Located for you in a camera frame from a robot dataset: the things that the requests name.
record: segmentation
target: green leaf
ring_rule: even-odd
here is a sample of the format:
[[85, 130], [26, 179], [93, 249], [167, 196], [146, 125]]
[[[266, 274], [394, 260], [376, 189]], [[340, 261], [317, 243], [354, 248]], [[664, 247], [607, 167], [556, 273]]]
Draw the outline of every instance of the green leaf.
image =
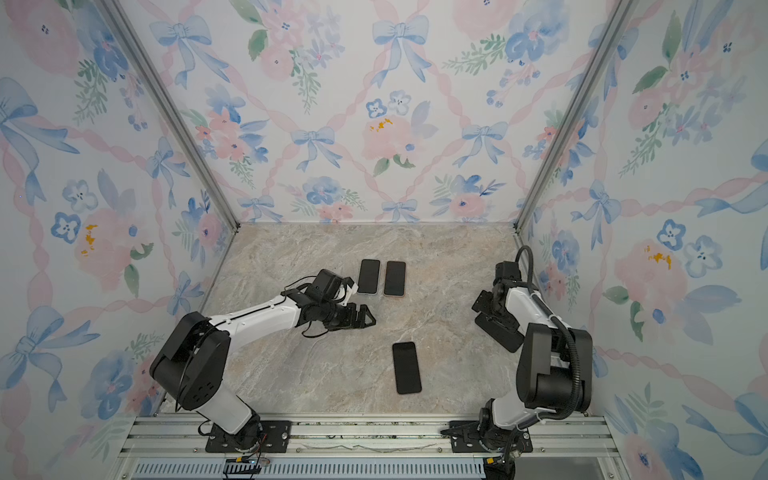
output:
[[645, 322], [635, 322], [634, 317], [643, 309], [643, 306], [640, 305], [640, 302], [632, 302], [632, 305], [629, 307], [629, 323], [632, 325], [632, 331], [634, 332], [634, 335], [640, 339], [640, 341], [643, 341], [643, 324]]
[[373, 176], [376, 177], [377, 175], [383, 174], [387, 168], [389, 168], [389, 159], [380, 158], [379, 161], [376, 162], [376, 166], [373, 168]]
[[261, 55], [269, 42], [266, 39], [266, 30], [256, 30], [248, 41], [248, 53], [251, 60]]
[[149, 245], [141, 244], [141, 248], [144, 249], [143, 253], [139, 253], [138, 250], [135, 248], [131, 249], [131, 258], [134, 260], [141, 260], [142, 258], [149, 257], [149, 254], [152, 253], [152, 247], [154, 247], [154, 243], [150, 243]]
[[624, 305], [629, 300], [629, 292], [621, 285], [612, 286], [605, 290], [603, 296], [617, 305]]
[[243, 20], [250, 23], [257, 23], [264, 25], [261, 21], [261, 15], [256, 7], [253, 6], [248, 0], [230, 0], [230, 4], [237, 10], [237, 14], [242, 17]]
[[655, 86], [667, 72], [667, 67], [662, 67], [660, 65], [653, 70], [646, 72], [646, 74], [643, 75], [637, 85], [634, 86], [632, 93], [636, 94], [637, 92], [643, 91], [646, 88]]
[[134, 294], [136, 298], [139, 297], [139, 271], [136, 270], [134, 264], [129, 264], [123, 271], [123, 278], [125, 278], [125, 284], [128, 285], [128, 289]]
[[680, 38], [683, 36], [683, 28], [680, 26], [680, 18], [675, 11], [672, 11], [670, 24], [667, 26], [667, 34], [661, 43], [661, 54], [667, 59], [667, 63], [672, 63], [672, 58], [680, 47]]

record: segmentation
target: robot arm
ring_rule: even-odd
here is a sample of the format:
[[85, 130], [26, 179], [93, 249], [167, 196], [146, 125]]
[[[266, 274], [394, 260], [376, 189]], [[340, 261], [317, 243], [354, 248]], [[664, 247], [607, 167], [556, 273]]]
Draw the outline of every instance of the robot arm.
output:
[[227, 358], [264, 336], [315, 320], [326, 327], [323, 334], [375, 325], [366, 305], [358, 311], [349, 302], [355, 292], [357, 285], [349, 277], [321, 270], [311, 284], [286, 288], [269, 302], [239, 312], [211, 318], [188, 313], [152, 362], [150, 374], [178, 406], [211, 420], [211, 435], [222, 435], [227, 444], [248, 451], [263, 429], [258, 414], [221, 384]]

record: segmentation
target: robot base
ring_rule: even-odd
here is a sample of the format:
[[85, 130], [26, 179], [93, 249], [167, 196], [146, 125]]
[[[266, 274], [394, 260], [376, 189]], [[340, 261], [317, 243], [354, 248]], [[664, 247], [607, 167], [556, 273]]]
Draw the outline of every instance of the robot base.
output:
[[205, 451], [208, 453], [250, 453], [259, 444], [259, 439], [266, 434], [261, 442], [260, 452], [285, 453], [290, 439], [290, 426], [290, 420], [259, 421], [257, 415], [252, 428], [249, 429], [249, 425], [246, 424], [237, 435], [231, 435], [214, 423], [208, 434]]

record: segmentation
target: mounting plate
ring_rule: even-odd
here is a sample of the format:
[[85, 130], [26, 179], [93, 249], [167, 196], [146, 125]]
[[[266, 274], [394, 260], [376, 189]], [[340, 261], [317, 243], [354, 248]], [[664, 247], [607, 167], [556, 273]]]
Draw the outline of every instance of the mounting plate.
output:
[[[262, 420], [261, 426], [264, 428], [266, 438], [263, 441], [262, 453], [285, 453], [288, 450], [288, 441], [290, 440], [290, 420]], [[208, 443], [205, 445], [207, 453], [238, 453], [233, 445], [228, 445], [225, 431], [214, 423], [214, 427], [208, 434]]]

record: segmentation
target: blue bow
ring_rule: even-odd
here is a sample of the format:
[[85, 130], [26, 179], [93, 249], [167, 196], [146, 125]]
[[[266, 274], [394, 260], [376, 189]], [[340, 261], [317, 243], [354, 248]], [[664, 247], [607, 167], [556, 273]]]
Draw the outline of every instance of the blue bow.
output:
[[410, 214], [409, 212], [415, 212], [418, 202], [415, 199], [406, 200], [405, 202], [384, 202], [382, 204], [382, 210], [385, 212], [392, 212], [392, 223], [400, 220], [400, 214], [402, 214], [408, 223], [415, 223], [419, 221], [419, 218]]
[[24, 376], [29, 362], [46, 372], [53, 378], [51, 388], [48, 390], [48, 411], [53, 412], [56, 402], [63, 402], [67, 396], [61, 390], [58, 383], [58, 374], [61, 373], [61, 359], [53, 353], [35, 353], [42, 349], [60, 349], [68, 346], [82, 345], [99, 337], [98, 333], [86, 333], [91, 321], [80, 325], [66, 335], [45, 340], [64, 323], [64, 318], [59, 312], [50, 306], [39, 306], [34, 309], [27, 320], [27, 335], [23, 336], [16, 344], [14, 352], [0, 358], [0, 389], [12, 389]]
[[422, 70], [431, 67], [432, 64], [419, 57], [405, 40], [412, 41], [417, 45], [424, 45], [427, 41], [427, 33], [429, 33], [429, 20], [424, 15], [417, 15], [410, 22], [398, 23], [397, 25], [389, 20], [382, 20], [373, 24], [373, 41], [377, 45], [386, 45], [392, 42], [392, 47], [389, 49], [389, 67], [377, 73], [371, 80], [371, 85], [377, 84], [381, 88], [384, 78], [386, 78], [389, 71], [396, 69], [400, 65], [402, 52], [400, 51], [400, 41], [398, 38], [404, 40], [402, 49], [406, 52], [406, 58], [408, 58], [408, 63], [410, 63], [413, 72], [422, 81], [426, 81]]
[[465, 155], [464, 157], [459, 158], [457, 161], [453, 162], [453, 164], [461, 167], [468, 158], [474, 157], [479, 153], [480, 147], [484, 142], [488, 156], [491, 158], [493, 163], [497, 164], [498, 158], [496, 158], [496, 156], [504, 154], [504, 152], [491, 144], [488, 139], [493, 138], [494, 140], [501, 140], [506, 134], [507, 122], [504, 121], [495, 123], [490, 127], [480, 128], [477, 125], [469, 125], [468, 127], [464, 127], [464, 129], [462, 129], [462, 138], [464, 140], [471, 140], [474, 138], [475, 143], [472, 145], [472, 151], [469, 152], [469, 155]]
[[[761, 144], [751, 159], [752, 166], [757, 170], [768, 171], [768, 140]], [[768, 182], [760, 185], [758, 188], [747, 194], [741, 200], [728, 203], [720, 198], [705, 198], [696, 202], [701, 207], [698, 217], [713, 214], [728, 208], [739, 212], [740, 214], [751, 214], [768, 207]], [[763, 243], [760, 249], [760, 269], [768, 269], [768, 228], [763, 234]]]
[[291, 133], [290, 138], [291, 140], [293, 140], [293, 143], [296, 145], [306, 144], [307, 148], [310, 151], [309, 157], [305, 161], [299, 163], [296, 166], [297, 170], [306, 172], [306, 168], [310, 164], [310, 162], [317, 158], [318, 148], [320, 149], [321, 152], [323, 152], [323, 156], [326, 159], [328, 159], [330, 163], [336, 165], [336, 168], [341, 168], [339, 166], [339, 162], [337, 162], [337, 160], [341, 158], [341, 155], [334, 154], [332, 151], [328, 150], [323, 145], [321, 145], [321, 144], [333, 145], [335, 143], [334, 133], [331, 127], [323, 127], [323, 128], [320, 128], [318, 131], [297, 130]]
[[174, 296], [170, 299], [170, 302], [168, 302], [167, 311], [169, 314], [176, 315], [176, 312], [179, 311], [180, 306], [189, 312], [192, 310], [192, 306], [190, 305], [190, 301], [187, 299], [204, 294], [204, 291], [200, 289], [200, 282], [197, 282], [195, 286], [187, 291], [187, 288], [189, 288], [191, 284], [192, 280], [190, 279], [189, 274], [182, 271], [179, 274], [179, 286], [176, 287]]
[[[202, 45], [210, 45], [210, 30], [206, 25], [205, 20], [197, 15], [189, 17], [185, 23], [177, 23], [171, 25], [168, 22], [154, 22], [149, 25], [149, 29], [152, 31], [152, 35], [157, 39], [160, 45], [164, 47], [170, 47], [177, 41], [179, 42], [179, 51], [181, 52], [181, 59], [184, 60], [184, 70], [180, 71], [174, 83], [187, 87], [187, 72], [194, 70], [194, 56], [192, 52], [197, 54], [197, 57], [203, 61], [203, 63], [210, 68], [210, 70], [222, 77], [225, 81], [230, 79], [221, 71], [222, 68], [227, 68], [230, 64], [225, 61], [221, 61], [218, 58], [214, 58], [204, 51], [200, 50], [200, 47], [195, 45], [194, 42]], [[189, 41], [189, 46], [184, 42], [184, 39]]]
[[36, 114], [38, 114], [38, 108], [32, 103], [32, 99], [27, 95], [26, 90], [13, 78], [0, 78], [0, 132], [2, 132], [8, 143], [16, 149], [18, 154], [29, 165], [30, 171], [24, 183], [24, 190], [27, 196], [27, 203], [30, 205], [35, 203], [35, 197], [44, 202], [46, 201], [43, 190], [40, 188], [40, 182], [38, 182], [38, 178], [35, 175], [35, 169], [40, 164], [38, 152], [24, 135], [11, 129], [6, 122], [56, 150], [66, 151], [71, 154], [80, 153], [77, 148], [64, 143], [64, 139], [67, 137], [66, 128], [51, 130], [49, 128], [32, 127], [18, 120], [19, 118], [32, 117]]
[[280, 223], [280, 219], [283, 218], [282, 215], [270, 210], [270, 208], [275, 207], [275, 200], [272, 200], [272, 197], [269, 195], [262, 195], [258, 198], [240, 198], [237, 200], [237, 203], [243, 208], [253, 208], [253, 218], [250, 219], [251, 223], [256, 223], [256, 220], [259, 220], [262, 214], [267, 215], [277, 223]]
[[605, 193], [603, 182], [599, 180], [592, 182], [592, 186], [589, 187], [589, 196], [594, 198], [596, 202], [592, 204], [585, 214], [582, 214], [581, 212], [571, 212], [571, 215], [573, 216], [571, 221], [575, 222], [580, 218], [592, 220], [592, 217], [594, 217], [591, 247], [591, 250], [594, 250], [595, 241], [598, 241], [601, 244], [603, 243], [602, 217], [605, 216], [605, 221], [608, 223], [616, 220], [621, 215], [621, 202], [609, 198], [608, 194]]
[[157, 178], [160, 172], [163, 172], [163, 177], [168, 182], [168, 208], [176, 207], [176, 200], [174, 199], [174, 178], [170, 174], [173, 170], [182, 177], [189, 177], [190, 175], [184, 170], [187, 162], [180, 162], [175, 164], [174, 162], [167, 161], [174, 156], [174, 151], [170, 148], [168, 139], [166, 137], [160, 137], [157, 141], [157, 151], [154, 155], [147, 159], [147, 166], [145, 169], [150, 177]]

